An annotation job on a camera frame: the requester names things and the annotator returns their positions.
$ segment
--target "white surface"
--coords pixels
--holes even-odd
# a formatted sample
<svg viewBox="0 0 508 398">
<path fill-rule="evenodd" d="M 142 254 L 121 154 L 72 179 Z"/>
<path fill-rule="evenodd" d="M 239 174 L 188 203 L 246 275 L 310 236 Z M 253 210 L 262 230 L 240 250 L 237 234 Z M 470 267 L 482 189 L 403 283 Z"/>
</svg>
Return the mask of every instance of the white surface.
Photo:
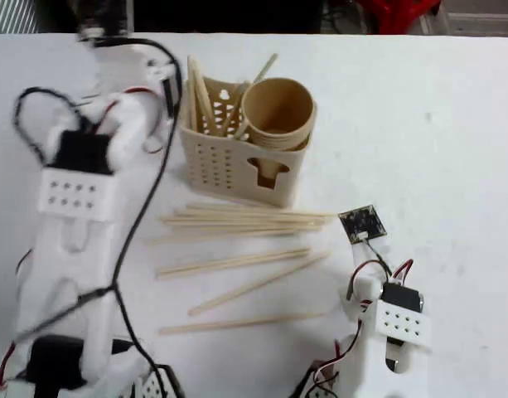
<svg viewBox="0 0 508 398">
<path fill-rule="evenodd" d="M 392 266 L 414 258 L 407 284 L 423 291 L 433 318 L 430 396 L 508 397 L 508 39 L 149 36 L 184 63 L 196 56 L 207 75 L 222 80 L 251 79 L 279 53 L 269 75 L 302 82 L 319 109 L 295 207 L 346 211 L 375 204 L 389 233 L 379 248 Z M 95 72 L 73 36 L 0 36 L 0 358 L 15 310 L 14 268 L 31 243 L 40 181 L 34 158 L 12 131 L 12 103 L 30 85 L 77 96 Z M 54 104 L 31 99 L 26 106 L 24 123 L 36 137 L 46 136 Z M 327 359 L 333 338 L 354 330 L 336 291 L 354 266 L 347 238 L 335 222 L 294 240 L 149 249 L 142 238 L 165 233 L 157 214 L 202 199 L 184 182 L 179 140 L 174 148 L 122 272 L 135 328 L 154 338 L 160 326 L 337 308 L 321 320 L 154 339 L 158 359 L 173 366 L 188 397 L 288 396 L 311 360 Z M 278 265 L 154 279 L 160 265 L 298 242 L 335 254 L 194 319 L 186 315 L 190 307 Z M 121 332 L 120 318 L 117 324 Z"/>
</svg>

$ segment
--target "beige cup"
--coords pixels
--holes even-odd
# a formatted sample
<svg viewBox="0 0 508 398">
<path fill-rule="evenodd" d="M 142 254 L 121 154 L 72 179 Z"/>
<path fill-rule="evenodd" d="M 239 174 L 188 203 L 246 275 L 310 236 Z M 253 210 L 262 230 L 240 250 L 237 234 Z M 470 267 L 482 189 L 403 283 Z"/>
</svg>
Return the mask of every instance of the beige cup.
<svg viewBox="0 0 508 398">
<path fill-rule="evenodd" d="M 262 148 L 292 151 L 307 140 L 316 121 L 309 91 L 291 79 L 273 78 L 251 85 L 242 100 L 249 140 Z M 263 177 L 274 179 L 281 164 L 260 159 Z"/>
</svg>

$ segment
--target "chopstick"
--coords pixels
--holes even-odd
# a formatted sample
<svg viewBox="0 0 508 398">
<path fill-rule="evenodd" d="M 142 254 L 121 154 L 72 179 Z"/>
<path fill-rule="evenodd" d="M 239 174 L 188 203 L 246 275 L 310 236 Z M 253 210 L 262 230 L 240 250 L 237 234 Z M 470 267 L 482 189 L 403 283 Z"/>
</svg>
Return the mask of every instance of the chopstick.
<svg viewBox="0 0 508 398">
<path fill-rule="evenodd" d="M 212 300 L 206 301 L 205 303 L 202 303 L 202 304 L 190 309 L 188 314 L 191 316 L 198 315 L 198 314 L 204 313 L 205 311 L 208 311 L 212 308 L 218 307 L 221 304 L 224 304 L 224 303 L 227 303 L 227 302 L 232 301 L 234 299 L 237 299 L 240 296 L 250 293 L 256 289 L 260 289 L 260 288 L 266 286 L 267 284 L 270 284 L 276 280 L 279 280 L 281 278 L 289 276 L 290 274 L 295 274 L 302 269 L 306 269 L 307 267 L 314 265 L 319 260 L 325 259 L 329 254 L 330 254 L 329 251 L 325 251 L 320 254 L 316 254 L 316 255 L 310 257 L 309 259 L 305 260 L 303 263 L 301 263 L 299 265 L 294 265 L 291 268 L 276 272 L 276 273 L 268 276 L 267 278 L 262 278 L 262 279 L 254 281 L 250 284 L 246 284 L 246 285 L 241 286 L 237 289 L 231 290 L 230 292 L 228 292 L 226 294 L 222 294 L 219 297 L 213 298 Z"/>
<path fill-rule="evenodd" d="M 160 238 L 151 238 L 147 240 L 147 244 L 150 246 L 160 245 L 167 242 L 195 242 L 198 240 L 214 240 L 214 239 L 226 239 L 235 237 L 246 237 L 246 236 L 280 236 L 280 235 L 294 235 L 302 230 L 296 228 L 286 228 L 281 230 L 270 230 L 270 231 L 224 231 L 221 234 L 209 234 L 209 235 L 177 235 L 171 234 L 162 236 Z"/>
<path fill-rule="evenodd" d="M 213 118 L 213 107 L 211 106 L 210 95 L 207 92 L 204 77 L 202 76 L 200 66 L 195 59 L 188 59 L 191 64 L 191 70 L 195 83 L 196 98 L 201 107 L 202 114 L 206 118 L 207 128 L 210 130 L 209 135 L 213 135 L 217 131 L 215 119 Z"/>
<path fill-rule="evenodd" d="M 206 261 L 203 263 L 183 265 L 182 267 L 175 268 L 161 268 L 157 269 L 156 275 L 158 278 L 162 278 L 171 275 L 175 276 L 177 274 L 179 274 L 180 276 L 184 276 L 188 274 L 192 275 L 199 274 L 202 272 L 212 272 L 221 269 L 239 268 L 244 267 L 246 265 L 262 264 L 271 261 L 279 261 L 303 257 L 308 255 L 310 251 L 311 251 L 310 247 L 302 247 L 299 249 L 278 251 L 273 253 L 266 253 L 263 255 L 243 255 L 240 257 L 235 257 L 227 260 Z"/>
<path fill-rule="evenodd" d="M 161 336 L 166 336 L 170 334 L 181 334 L 189 332 L 207 332 L 210 330 L 219 330 L 219 329 L 245 328 L 248 326 L 258 326 L 268 323 L 292 322 L 311 318 L 320 318 L 323 317 L 324 315 L 325 313 L 290 313 L 286 315 L 278 315 L 275 317 L 266 317 L 266 318 L 254 318 L 224 322 L 194 323 L 190 325 L 169 326 L 166 328 L 161 328 L 158 331 L 158 334 L 160 334 Z"/>
<path fill-rule="evenodd" d="M 265 75 L 267 74 L 267 72 L 269 71 L 269 69 L 272 67 L 273 63 L 277 59 L 278 59 L 278 54 L 276 54 L 276 53 L 274 53 L 270 56 L 268 62 L 263 66 L 263 69 L 258 73 L 257 76 L 255 76 L 254 84 L 260 82 L 265 77 Z M 248 89 L 249 87 L 250 87 L 250 84 L 246 81 L 242 85 L 240 85 L 239 96 L 234 103 L 234 107 L 231 110 L 230 115 L 226 118 L 226 120 L 222 124 L 222 129 L 220 130 L 221 137 L 226 136 L 226 132 L 228 131 L 228 127 L 230 126 L 231 120 L 235 117 L 235 114 L 239 111 L 240 102 L 243 99 L 243 94 L 246 91 L 246 89 Z M 241 129 L 243 124 L 245 124 L 245 123 L 242 123 L 240 126 L 238 126 L 237 131 L 239 131 L 239 129 Z M 243 135 L 243 133 L 241 133 L 241 134 L 239 134 L 239 136 L 236 137 L 237 131 L 235 131 L 235 133 L 234 133 L 234 138 L 238 138 L 241 135 Z"/>
</svg>

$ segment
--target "wooden chopstick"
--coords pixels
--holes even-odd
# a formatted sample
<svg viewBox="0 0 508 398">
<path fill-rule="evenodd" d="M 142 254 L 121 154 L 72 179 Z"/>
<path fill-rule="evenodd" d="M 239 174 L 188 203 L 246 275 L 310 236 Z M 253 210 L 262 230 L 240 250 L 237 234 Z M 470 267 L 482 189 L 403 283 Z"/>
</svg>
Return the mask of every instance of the wooden chopstick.
<svg viewBox="0 0 508 398">
<path fill-rule="evenodd" d="M 264 64 L 263 69 L 258 73 L 257 76 L 255 76 L 254 84 L 260 82 L 265 77 L 265 75 L 267 74 L 267 72 L 269 71 L 269 69 L 272 67 L 273 63 L 277 59 L 278 59 L 278 54 L 274 53 L 270 56 L 267 63 Z M 237 99 L 234 102 L 234 107 L 231 110 L 230 115 L 228 115 L 228 117 L 222 124 L 222 129 L 220 130 L 221 137 L 226 136 L 226 133 L 228 131 L 228 127 L 230 126 L 231 120 L 233 120 L 233 118 L 235 117 L 235 114 L 239 111 L 240 102 L 243 99 L 243 94 L 246 91 L 246 89 L 248 89 L 249 87 L 250 87 L 250 83 L 247 81 L 245 81 L 243 84 L 241 84 L 239 86 L 239 88 L 238 88 L 239 93 L 238 93 Z M 242 123 L 240 126 L 238 126 L 237 131 L 239 131 L 239 129 L 242 128 L 243 124 L 245 124 L 245 123 Z"/>
<path fill-rule="evenodd" d="M 191 316 L 198 315 L 200 313 L 204 313 L 205 311 L 218 307 L 219 305 L 223 303 L 227 303 L 231 300 L 237 299 L 240 296 L 243 296 L 249 292 L 252 292 L 256 289 L 260 289 L 267 284 L 270 284 L 276 280 L 279 280 L 281 278 L 284 278 L 286 276 L 289 276 L 290 274 L 295 274 L 298 271 L 302 269 L 306 269 L 307 267 L 310 267 L 311 265 L 315 264 L 319 260 L 325 259 L 330 252 L 325 251 L 320 254 L 313 255 L 309 259 L 305 260 L 303 263 L 299 265 L 295 265 L 292 268 L 284 269 L 282 271 L 276 272 L 267 278 L 262 278 L 259 280 L 256 280 L 250 284 L 246 284 L 244 286 L 241 286 L 237 289 L 231 290 L 230 292 L 226 294 L 222 294 L 219 297 L 213 298 L 212 300 L 206 301 L 205 303 L 202 303 L 192 309 L 189 310 L 188 314 Z"/>
<path fill-rule="evenodd" d="M 261 207 L 261 206 L 243 206 L 232 204 L 210 204 L 210 203 L 190 203 L 187 209 L 209 210 L 209 211 L 235 211 L 246 213 L 265 213 L 265 214 L 289 214 L 300 216 L 319 216 L 331 217 L 336 216 L 336 213 L 325 213 L 319 211 L 298 211 L 292 209 L 278 209 L 276 207 Z"/>
<path fill-rule="evenodd" d="M 166 328 L 161 328 L 158 331 L 158 333 L 161 336 L 166 336 L 170 334 L 180 334 L 189 332 L 206 332 L 210 330 L 219 330 L 219 329 L 245 328 L 248 326 L 258 326 L 268 323 L 292 322 L 311 318 L 320 318 L 323 317 L 324 315 L 325 313 L 290 313 L 286 315 L 278 315 L 275 317 L 266 317 L 266 318 L 243 319 L 237 321 L 224 321 L 224 322 L 195 323 L 191 325 L 169 326 Z"/>
<path fill-rule="evenodd" d="M 273 231 L 231 231 L 224 232 L 222 234 L 209 234 L 209 235 L 167 235 L 160 238 L 147 239 L 147 244 L 150 246 L 160 245 L 168 242 L 196 242 L 198 240 L 214 240 L 214 239 L 226 239 L 246 236 L 280 236 L 280 235 L 295 235 L 301 232 L 296 228 L 287 228 Z"/>
<path fill-rule="evenodd" d="M 206 84 L 204 83 L 204 76 L 201 73 L 201 69 L 198 62 L 195 59 L 190 59 L 191 70 L 193 74 L 193 81 L 195 82 L 196 98 L 200 105 L 202 114 L 206 118 L 207 128 L 210 130 L 210 135 L 213 135 L 217 131 L 215 119 L 213 117 L 213 107 L 211 106 L 210 95 L 207 92 Z"/>
<path fill-rule="evenodd" d="M 262 264 L 271 261 L 287 260 L 297 257 L 303 257 L 309 254 L 310 247 L 302 247 L 294 250 L 277 251 L 273 253 L 266 253 L 262 255 L 243 255 L 234 257 L 227 260 L 206 261 L 203 263 L 195 263 L 183 265 L 175 268 L 161 268 L 157 269 L 156 275 L 158 278 L 170 276 L 172 274 L 198 274 L 201 272 L 215 271 L 220 269 L 239 268 L 246 265 Z"/>
</svg>

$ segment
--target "beige plastic basket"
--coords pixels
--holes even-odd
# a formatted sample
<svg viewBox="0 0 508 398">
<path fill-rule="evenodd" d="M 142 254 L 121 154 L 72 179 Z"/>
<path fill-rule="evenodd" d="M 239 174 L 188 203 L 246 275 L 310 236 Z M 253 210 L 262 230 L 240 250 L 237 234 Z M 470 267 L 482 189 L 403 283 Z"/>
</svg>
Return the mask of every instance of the beige plastic basket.
<svg viewBox="0 0 508 398">
<path fill-rule="evenodd" d="M 220 128 L 237 102 L 234 95 L 238 85 L 207 77 L 204 81 L 217 127 Z M 232 138 L 206 135 L 207 124 L 201 112 L 196 112 L 197 124 L 204 133 L 197 133 L 191 129 L 189 90 L 184 89 L 184 93 L 185 100 L 182 101 L 181 107 L 181 142 L 191 185 L 195 189 L 217 196 L 238 197 L 282 207 L 291 206 L 303 156 L 311 142 L 311 134 L 298 150 L 271 151 Z M 227 134 L 233 134 L 240 120 L 242 114 L 239 110 L 235 112 Z M 275 179 L 259 175 L 257 159 L 281 163 Z"/>
</svg>

